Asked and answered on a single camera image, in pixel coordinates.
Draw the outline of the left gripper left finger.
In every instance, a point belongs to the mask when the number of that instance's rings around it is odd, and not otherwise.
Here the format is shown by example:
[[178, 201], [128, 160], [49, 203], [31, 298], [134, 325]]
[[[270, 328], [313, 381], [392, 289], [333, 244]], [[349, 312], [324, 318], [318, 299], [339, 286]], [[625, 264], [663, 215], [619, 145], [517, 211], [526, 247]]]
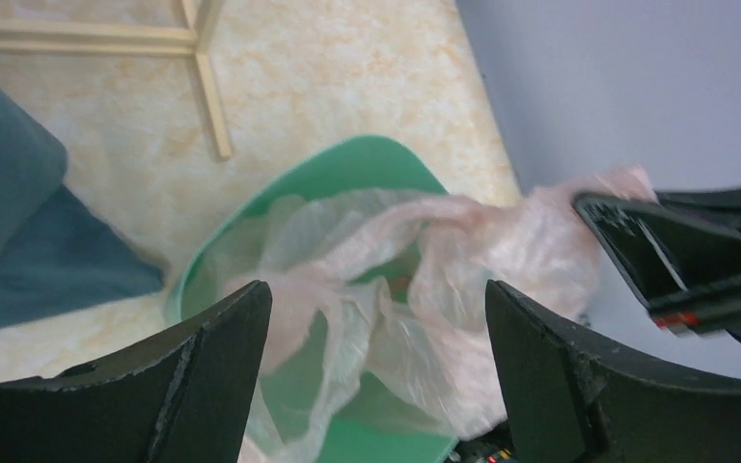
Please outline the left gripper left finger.
[[55, 377], [0, 383], [0, 462], [234, 462], [271, 306], [254, 281]]

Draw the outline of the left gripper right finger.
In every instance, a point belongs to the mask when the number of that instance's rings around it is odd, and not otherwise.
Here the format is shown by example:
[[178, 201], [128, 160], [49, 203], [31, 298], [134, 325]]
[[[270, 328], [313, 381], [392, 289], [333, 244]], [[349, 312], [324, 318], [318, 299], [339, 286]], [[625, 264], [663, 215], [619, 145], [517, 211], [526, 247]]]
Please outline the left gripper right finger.
[[741, 462], [741, 379], [645, 354], [487, 284], [493, 357], [521, 462]]

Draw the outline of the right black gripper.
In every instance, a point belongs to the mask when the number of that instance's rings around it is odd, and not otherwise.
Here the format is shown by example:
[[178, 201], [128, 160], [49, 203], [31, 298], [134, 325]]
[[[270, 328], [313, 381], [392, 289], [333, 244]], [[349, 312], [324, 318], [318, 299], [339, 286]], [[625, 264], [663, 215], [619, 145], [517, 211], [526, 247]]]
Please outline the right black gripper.
[[573, 208], [659, 328], [741, 344], [741, 188], [653, 202], [581, 193]]

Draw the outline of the pink plastic trash bag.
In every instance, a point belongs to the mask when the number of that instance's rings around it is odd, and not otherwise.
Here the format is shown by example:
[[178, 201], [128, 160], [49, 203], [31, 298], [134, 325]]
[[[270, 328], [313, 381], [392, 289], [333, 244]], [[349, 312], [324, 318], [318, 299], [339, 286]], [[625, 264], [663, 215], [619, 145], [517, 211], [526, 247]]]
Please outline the pink plastic trash bag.
[[205, 252], [222, 293], [273, 303], [243, 462], [313, 462], [337, 417], [392, 434], [469, 439], [506, 418], [484, 290], [503, 280], [580, 317], [599, 245], [579, 192], [651, 201], [638, 167], [539, 187], [511, 207], [412, 189], [286, 194]]

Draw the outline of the green plastic trash bin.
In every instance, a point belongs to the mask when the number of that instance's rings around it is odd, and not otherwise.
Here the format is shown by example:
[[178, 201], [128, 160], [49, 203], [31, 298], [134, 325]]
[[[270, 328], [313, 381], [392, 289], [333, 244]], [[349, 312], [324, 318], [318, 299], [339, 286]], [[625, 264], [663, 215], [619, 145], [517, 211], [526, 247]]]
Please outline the green plastic trash bin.
[[[318, 200], [353, 189], [446, 189], [419, 157], [402, 144], [378, 135], [348, 139], [281, 175], [246, 202], [209, 237], [178, 277], [165, 302], [165, 318], [176, 324], [209, 307], [217, 298], [218, 273], [211, 257], [239, 222], [263, 215], [284, 196]], [[321, 462], [442, 462], [455, 447], [451, 437], [392, 434], [335, 419], [319, 456]]]

